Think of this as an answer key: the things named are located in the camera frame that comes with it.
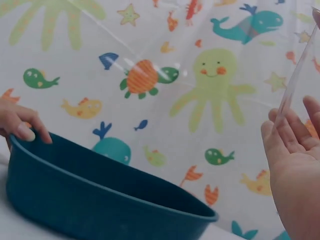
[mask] turtle shell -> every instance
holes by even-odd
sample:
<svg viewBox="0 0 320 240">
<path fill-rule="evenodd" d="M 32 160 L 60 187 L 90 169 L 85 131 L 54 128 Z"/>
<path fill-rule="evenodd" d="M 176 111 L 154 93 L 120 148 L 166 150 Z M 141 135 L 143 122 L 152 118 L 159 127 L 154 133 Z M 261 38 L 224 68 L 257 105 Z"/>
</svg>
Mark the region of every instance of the turtle shell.
<svg viewBox="0 0 320 240">
<path fill-rule="evenodd" d="M 150 60 L 137 62 L 127 76 L 128 90 L 132 94 L 142 94 L 153 89 L 158 82 L 158 73 Z"/>
</svg>

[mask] green fish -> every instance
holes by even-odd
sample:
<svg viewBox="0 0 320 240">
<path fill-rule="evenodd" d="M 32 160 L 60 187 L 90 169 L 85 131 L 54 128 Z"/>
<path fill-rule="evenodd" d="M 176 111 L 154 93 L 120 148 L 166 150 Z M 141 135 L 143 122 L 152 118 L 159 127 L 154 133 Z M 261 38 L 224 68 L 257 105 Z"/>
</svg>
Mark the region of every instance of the green fish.
<svg viewBox="0 0 320 240">
<path fill-rule="evenodd" d="M 315 22 L 312 16 L 308 16 L 303 13 L 297 13 L 294 11 L 291 11 L 291 14 L 294 15 L 297 19 L 299 19 L 303 23 L 312 24 Z"/>
<path fill-rule="evenodd" d="M 149 151 L 148 146 L 143 147 L 145 158 L 155 167 L 162 167 L 167 162 L 167 158 L 158 150 Z"/>
<path fill-rule="evenodd" d="M 264 46 L 270 46 L 270 47 L 276 45 L 276 43 L 274 41 L 260 41 L 260 44 L 264 45 Z"/>
<path fill-rule="evenodd" d="M 229 160 L 234 160 L 234 154 L 235 151 L 231 152 L 229 156 L 223 156 L 221 150 L 209 148 L 207 151 L 205 151 L 204 157 L 207 160 L 207 162 L 212 165 L 222 165 L 229 162 Z"/>
<path fill-rule="evenodd" d="M 48 89 L 53 85 L 58 85 L 60 77 L 52 81 L 45 79 L 45 74 L 35 68 L 27 69 L 23 74 L 23 80 L 30 88 L 34 89 Z"/>
</svg>

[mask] plastic tub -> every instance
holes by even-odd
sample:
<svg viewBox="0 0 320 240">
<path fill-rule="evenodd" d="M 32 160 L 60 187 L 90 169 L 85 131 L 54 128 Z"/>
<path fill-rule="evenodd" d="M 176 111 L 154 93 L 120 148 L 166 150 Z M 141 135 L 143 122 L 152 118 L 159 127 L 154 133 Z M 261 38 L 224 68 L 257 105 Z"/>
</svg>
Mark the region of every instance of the plastic tub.
<svg viewBox="0 0 320 240">
<path fill-rule="evenodd" d="M 219 218 L 172 183 L 51 137 L 10 136 L 7 197 L 37 223 L 80 240 L 197 240 Z"/>
</svg>

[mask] green octopus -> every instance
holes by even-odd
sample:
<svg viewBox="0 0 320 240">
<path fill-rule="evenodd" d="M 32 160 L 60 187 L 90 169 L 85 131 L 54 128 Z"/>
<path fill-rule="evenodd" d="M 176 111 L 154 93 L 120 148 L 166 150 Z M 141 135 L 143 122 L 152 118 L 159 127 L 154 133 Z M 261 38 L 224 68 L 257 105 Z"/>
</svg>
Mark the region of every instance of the green octopus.
<svg viewBox="0 0 320 240">
<path fill-rule="evenodd" d="M 52 44 L 54 31 L 59 14 L 66 11 L 68 17 L 68 35 L 71 46 L 79 50 L 82 45 L 80 16 L 86 11 L 98 20 L 103 20 L 106 13 L 95 0 L 5 0 L 0 4 L 0 18 L 10 13 L 20 5 L 31 2 L 30 8 L 18 20 L 13 28 L 9 43 L 17 44 L 24 34 L 29 23 L 41 7 L 45 7 L 44 23 L 42 29 L 42 50 L 47 51 Z"/>
<path fill-rule="evenodd" d="M 222 133 L 224 126 L 222 105 L 226 101 L 236 123 L 244 125 L 245 117 L 237 102 L 237 96 L 253 94 L 256 90 L 250 84 L 231 85 L 236 70 L 237 59 L 227 49 L 213 48 L 200 53 L 193 64 L 196 86 L 174 103 L 169 115 L 176 116 L 187 104 L 196 101 L 188 124 L 190 132 L 194 133 L 209 102 L 215 131 Z"/>
</svg>

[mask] white table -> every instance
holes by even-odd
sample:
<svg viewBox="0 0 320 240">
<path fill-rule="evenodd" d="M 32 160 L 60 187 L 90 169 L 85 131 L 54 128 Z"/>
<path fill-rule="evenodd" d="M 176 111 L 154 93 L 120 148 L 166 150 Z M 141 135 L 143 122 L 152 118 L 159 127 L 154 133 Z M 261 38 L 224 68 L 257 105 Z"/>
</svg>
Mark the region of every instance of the white table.
<svg viewBox="0 0 320 240">
<path fill-rule="evenodd" d="M 47 228 L 43 228 L 20 216 L 11 207 L 6 196 L 7 163 L 9 151 L 6 141 L 0 138 L 0 239 L 3 240 L 70 240 Z M 201 240 L 241 240 L 242 238 L 226 232 L 211 224 Z"/>
</svg>

